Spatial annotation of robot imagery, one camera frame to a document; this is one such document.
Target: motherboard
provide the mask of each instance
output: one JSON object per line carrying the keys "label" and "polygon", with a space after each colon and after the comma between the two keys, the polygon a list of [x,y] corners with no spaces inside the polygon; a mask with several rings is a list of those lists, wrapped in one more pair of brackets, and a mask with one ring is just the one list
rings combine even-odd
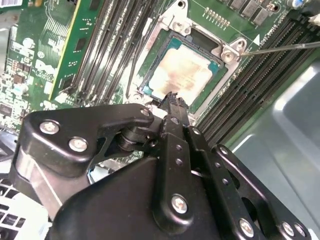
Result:
{"label": "motherboard", "polygon": [[[0,0],[0,10],[8,1],[17,0]],[[312,50],[242,56],[316,41],[317,27],[300,13],[307,4],[23,0],[17,21],[0,31],[0,125],[19,132],[34,111],[152,108],[173,92],[210,145],[226,143],[316,57]]]}

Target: capacitor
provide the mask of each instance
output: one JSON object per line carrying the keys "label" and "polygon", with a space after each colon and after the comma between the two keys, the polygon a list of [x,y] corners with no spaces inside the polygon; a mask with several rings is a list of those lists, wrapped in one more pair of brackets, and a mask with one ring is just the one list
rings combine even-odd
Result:
{"label": "capacitor", "polygon": [[28,90],[29,88],[27,84],[22,83],[22,84],[15,84],[11,92],[16,96],[22,96],[26,92],[28,92]]}
{"label": "capacitor", "polygon": [[301,8],[305,3],[305,0],[287,0],[286,4],[292,9]]}

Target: black metal bracket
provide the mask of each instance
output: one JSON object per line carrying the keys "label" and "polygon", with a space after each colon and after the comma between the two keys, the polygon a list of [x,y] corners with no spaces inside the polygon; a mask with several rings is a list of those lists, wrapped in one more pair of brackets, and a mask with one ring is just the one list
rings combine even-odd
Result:
{"label": "black metal bracket", "polygon": [[[52,240],[100,240],[118,228],[113,239],[127,239],[126,231],[131,239],[311,239],[231,151],[222,145],[209,149],[202,133],[189,126],[181,99],[169,94],[159,107],[168,112],[164,119],[139,104],[41,111],[25,118],[10,178],[48,209]],[[135,150],[144,158],[89,184],[92,166]],[[100,223],[106,223],[104,232]],[[79,229],[83,234],[75,234]]]}

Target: screw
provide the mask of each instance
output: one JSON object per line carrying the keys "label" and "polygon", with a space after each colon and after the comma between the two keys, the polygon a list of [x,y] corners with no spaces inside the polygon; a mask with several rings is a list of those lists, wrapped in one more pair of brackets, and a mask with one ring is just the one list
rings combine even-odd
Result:
{"label": "screw", "polygon": [[148,111],[147,109],[142,108],[140,111],[141,111],[141,113],[142,113],[143,115],[145,115],[145,116],[147,116],[147,117],[150,116],[150,113],[149,113],[149,111]]}
{"label": "screw", "polygon": [[224,155],[228,155],[228,151],[227,151],[223,146],[220,147],[220,151],[221,151]]}
{"label": "screw", "polygon": [[253,238],[254,237],[254,229],[252,228],[252,226],[250,225],[250,223],[241,218],[240,221],[239,221],[239,225],[240,225],[240,228],[241,230],[243,231],[243,233],[249,237],[249,238]]}
{"label": "screw", "polygon": [[182,166],[184,164],[184,162],[180,159],[180,158],[177,158],[175,160],[175,163],[178,165],[178,166]]}
{"label": "screw", "polygon": [[182,24],[176,21],[172,24],[172,27],[176,32],[181,32],[181,30],[183,29]]}
{"label": "screw", "polygon": [[294,227],[303,237],[306,236],[306,233],[305,233],[304,229],[300,225],[294,224]]}
{"label": "screw", "polygon": [[179,120],[174,116],[171,117],[171,121],[174,122],[175,124],[179,124]]}
{"label": "screw", "polygon": [[229,50],[224,51],[222,54],[222,60],[226,63],[230,63],[235,59],[235,54]]}
{"label": "screw", "polygon": [[41,132],[45,134],[56,134],[59,132],[59,126],[55,122],[52,121],[44,121],[40,124],[40,130]]}
{"label": "screw", "polygon": [[200,135],[200,134],[201,134],[201,132],[199,132],[199,130],[198,130],[198,129],[196,129],[195,127],[193,128],[193,131],[194,131],[194,133],[195,133],[195,134],[198,134],[198,135]]}
{"label": "screw", "polygon": [[76,152],[83,152],[88,148],[88,144],[81,137],[74,137],[69,141],[69,147]]}
{"label": "screw", "polygon": [[291,227],[288,223],[286,223],[286,222],[284,221],[284,222],[282,223],[282,226],[283,226],[285,232],[286,232],[289,236],[293,237],[293,236],[295,235],[294,230],[292,229],[292,227]]}
{"label": "screw", "polygon": [[186,201],[178,195],[174,195],[172,197],[171,204],[174,210],[179,214],[185,214],[188,210]]}

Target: gray metal panel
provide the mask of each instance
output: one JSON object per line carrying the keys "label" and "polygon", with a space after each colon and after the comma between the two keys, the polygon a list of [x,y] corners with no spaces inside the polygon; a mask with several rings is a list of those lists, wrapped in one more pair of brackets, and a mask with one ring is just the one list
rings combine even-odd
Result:
{"label": "gray metal panel", "polygon": [[320,236],[320,61],[313,63],[231,149]]}

